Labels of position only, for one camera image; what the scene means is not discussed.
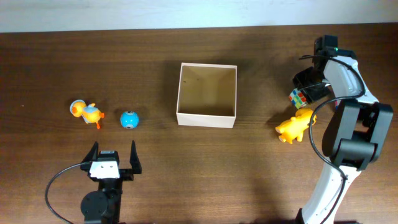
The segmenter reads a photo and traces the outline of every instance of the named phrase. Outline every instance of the toy duck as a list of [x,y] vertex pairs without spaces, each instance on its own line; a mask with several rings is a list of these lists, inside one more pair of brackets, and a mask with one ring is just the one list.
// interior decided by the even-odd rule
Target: toy duck
[[70,112],[77,118],[82,116],[86,124],[96,123],[97,129],[100,129],[101,126],[98,124],[98,121],[104,118],[105,114],[101,113],[101,111],[94,106],[95,103],[86,106],[83,100],[76,100],[70,105]]
[[[282,122],[282,124],[275,128],[281,134],[279,140],[281,142],[287,141],[289,144],[293,144],[293,139],[302,142],[304,131],[308,128],[312,113],[311,109],[299,109],[295,117]],[[315,124],[316,119],[317,116],[314,117],[312,125]]]

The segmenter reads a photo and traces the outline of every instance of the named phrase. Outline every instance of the brown table surface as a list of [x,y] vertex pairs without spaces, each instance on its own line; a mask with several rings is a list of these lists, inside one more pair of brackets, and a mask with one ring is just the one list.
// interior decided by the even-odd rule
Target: brown table surface
[[[307,131],[289,145],[274,128],[295,113],[291,78],[311,66],[297,59],[323,34],[355,51],[369,89],[398,111],[398,24],[1,34],[0,222],[61,223],[44,202],[50,178],[80,162],[95,141],[117,150],[128,168],[132,139],[143,173],[123,186],[127,224],[293,219],[323,163]],[[233,129],[177,125],[181,62],[238,66]],[[76,99],[105,113],[101,130],[70,114]],[[332,108],[318,114],[319,146]],[[126,110],[139,114],[137,129],[121,127]],[[397,125],[394,115],[381,157],[355,180],[336,220],[398,220]],[[50,202],[82,223],[80,202],[97,186],[71,170],[52,185]]]

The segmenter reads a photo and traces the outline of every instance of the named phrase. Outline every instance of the cardboard box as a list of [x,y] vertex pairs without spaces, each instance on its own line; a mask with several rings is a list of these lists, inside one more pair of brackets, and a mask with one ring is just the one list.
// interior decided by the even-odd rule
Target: cardboard box
[[236,119],[236,74],[234,65],[182,63],[178,124],[232,128]]

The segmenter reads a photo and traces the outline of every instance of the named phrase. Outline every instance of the toy bird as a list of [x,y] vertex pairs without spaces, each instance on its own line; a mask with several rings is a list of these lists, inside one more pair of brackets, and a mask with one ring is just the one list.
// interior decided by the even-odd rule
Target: toy bird
[[70,105],[70,112],[77,118],[82,116],[86,124],[96,123],[97,129],[100,129],[101,126],[98,124],[98,121],[104,118],[105,114],[101,113],[101,111],[94,106],[95,103],[86,106],[83,100],[76,100]]
[[[293,144],[293,139],[302,142],[304,131],[308,128],[312,113],[311,109],[299,109],[296,112],[296,117],[291,117],[291,119],[282,122],[275,128],[281,134],[279,140],[281,142],[287,141],[289,144]],[[316,119],[317,116],[314,117],[312,125],[315,124]]]

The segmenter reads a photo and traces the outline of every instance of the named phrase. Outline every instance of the white wall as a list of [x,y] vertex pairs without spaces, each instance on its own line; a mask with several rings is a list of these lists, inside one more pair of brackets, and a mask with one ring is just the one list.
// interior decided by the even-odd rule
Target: white wall
[[0,0],[0,32],[398,22],[398,0]]

